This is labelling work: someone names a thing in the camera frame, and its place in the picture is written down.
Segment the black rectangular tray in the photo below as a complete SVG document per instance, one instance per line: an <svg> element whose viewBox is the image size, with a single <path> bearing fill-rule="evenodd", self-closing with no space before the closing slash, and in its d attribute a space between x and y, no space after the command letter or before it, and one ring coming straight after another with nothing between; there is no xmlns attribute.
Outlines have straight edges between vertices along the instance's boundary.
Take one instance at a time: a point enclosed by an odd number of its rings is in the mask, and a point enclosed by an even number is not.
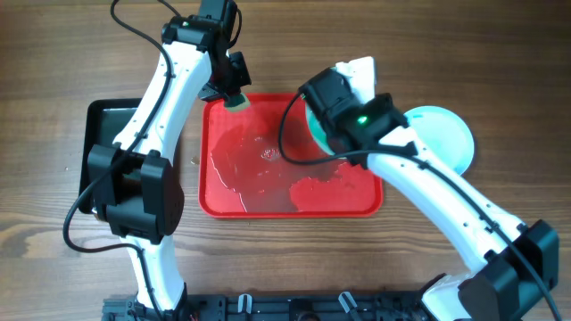
<svg viewBox="0 0 571 321"><path fill-rule="evenodd" d="M112 147L115 136L130 122L140 102L141 98L103 99L88 106L79 194L91 183L87 159L93 146Z"/></svg>

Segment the red plastic tray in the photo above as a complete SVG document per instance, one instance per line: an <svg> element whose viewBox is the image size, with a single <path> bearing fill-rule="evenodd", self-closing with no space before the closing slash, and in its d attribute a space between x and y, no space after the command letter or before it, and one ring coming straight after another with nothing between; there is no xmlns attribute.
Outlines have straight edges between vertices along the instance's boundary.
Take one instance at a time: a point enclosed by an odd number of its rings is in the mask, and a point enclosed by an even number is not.
<svg viewBox="0 0 571 321"><path fill-rule="evenodd" d="M379 177L345 160L296 166L324 152L306 125L303 100L291 94L250 94L244 111L207 103L198 200L214 218L361 218L383 203Z"/></svg>

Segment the green yellow sponge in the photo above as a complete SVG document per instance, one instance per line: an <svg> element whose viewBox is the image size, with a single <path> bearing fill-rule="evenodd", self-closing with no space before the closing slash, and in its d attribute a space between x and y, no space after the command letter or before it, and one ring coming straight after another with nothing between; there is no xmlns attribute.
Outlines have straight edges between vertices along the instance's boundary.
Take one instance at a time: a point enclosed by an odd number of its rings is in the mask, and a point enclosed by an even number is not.
<svg viewBox="0 0 571 321"><path fill-rule="evenodd" d="M231 112L239 112L239 111L243 111L246 108L248 108L250 106L250 101L248 99L248 97L241 93L238 95L232 95L230 96L225 102L224 102L224 108L227 109L228 111Z"/></svg>

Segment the light blue plate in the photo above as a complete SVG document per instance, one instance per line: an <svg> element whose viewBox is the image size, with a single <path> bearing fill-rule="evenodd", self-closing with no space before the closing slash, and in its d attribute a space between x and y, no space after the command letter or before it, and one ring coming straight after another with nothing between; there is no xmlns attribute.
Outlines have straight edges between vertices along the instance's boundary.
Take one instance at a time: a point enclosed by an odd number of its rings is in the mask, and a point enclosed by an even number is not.
<svg viewBox="0 0 571 321"><path fill-rule="evenodd" d="M420 139L449 168L463 175L476 154L476 142L468 124L443 107L425 105L404 113Z"/></svg>
<svg viewBox="0 0 571 321"><path fill-rule="evenodd" d="M305 104L305 118L310 134L317 146L327 155L334 155L335 153L331 150L327 143L327 134L321 127L319 121L307 103Z"/></svg>

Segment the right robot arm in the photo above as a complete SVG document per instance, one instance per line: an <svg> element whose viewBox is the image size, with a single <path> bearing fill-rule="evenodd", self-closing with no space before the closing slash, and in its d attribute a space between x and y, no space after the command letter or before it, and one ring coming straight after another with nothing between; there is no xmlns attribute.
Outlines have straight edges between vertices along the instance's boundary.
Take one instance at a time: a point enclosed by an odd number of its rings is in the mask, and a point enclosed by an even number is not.
<svg viewBox="0 0 571 321"><path fill-rule="evenodd" d="M539 300L562 318L551 290L559 276L559 236L545 221L528 226L448 168L389 94L365 97L349 77L327 68L298 95L324 129L335 158L381 177L450 241L466 270L421 294L434 320L518 320Z"/></svg>

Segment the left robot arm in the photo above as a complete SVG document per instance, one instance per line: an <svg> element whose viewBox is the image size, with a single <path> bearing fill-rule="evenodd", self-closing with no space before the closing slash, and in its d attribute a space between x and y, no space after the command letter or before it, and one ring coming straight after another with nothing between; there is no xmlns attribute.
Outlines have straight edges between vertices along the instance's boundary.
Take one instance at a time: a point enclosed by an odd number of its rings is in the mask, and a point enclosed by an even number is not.
<svg viewBox="0 0 571 321"><path fill-rule="evenodd" d="M243 23L233 1L203 1L176 12L154 43L160 58L143 98L109 143L88 147L80 200L128 250L138 292L103 304L104 320L189 320L186 284L173 234L185 196L175 169L178 140L195 99L221 100L229 111L250 102L244 57L231 49Z"/></svg>

